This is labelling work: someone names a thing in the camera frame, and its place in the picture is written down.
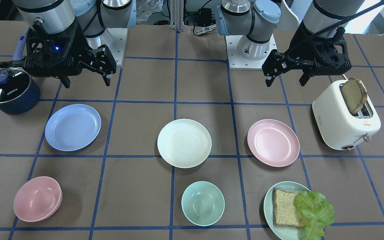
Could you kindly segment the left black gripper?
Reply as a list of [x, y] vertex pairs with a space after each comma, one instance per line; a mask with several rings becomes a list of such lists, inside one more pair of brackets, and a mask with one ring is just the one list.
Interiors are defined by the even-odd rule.
[[303, 71], [299, 79], [301, 86], [305, 86], [314, 76], [342, 75], [349, 71], [352, 64], [344, 33], [345, 29], [340, 26], [332, 37], [325, 38], [300, 23], [287, 51], [271, 50], [262, 64], [266, 86], [271, 87], [277, 76], [292, 69]]

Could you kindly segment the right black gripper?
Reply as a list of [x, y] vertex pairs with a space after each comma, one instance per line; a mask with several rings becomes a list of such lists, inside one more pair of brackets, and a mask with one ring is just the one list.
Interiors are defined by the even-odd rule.
[[106, 86], [116, 73], [116, 60], [108, 46], [92, 49], [78, 20], [67, 29], [51, 34], [44, 29], [44, 20], [36, 19], [26, 35], [26, 56], [22, 67], [34, 77], [53, 77], [69, 89], [69, 76], [77, 76], [83, 69], [102, 76]]

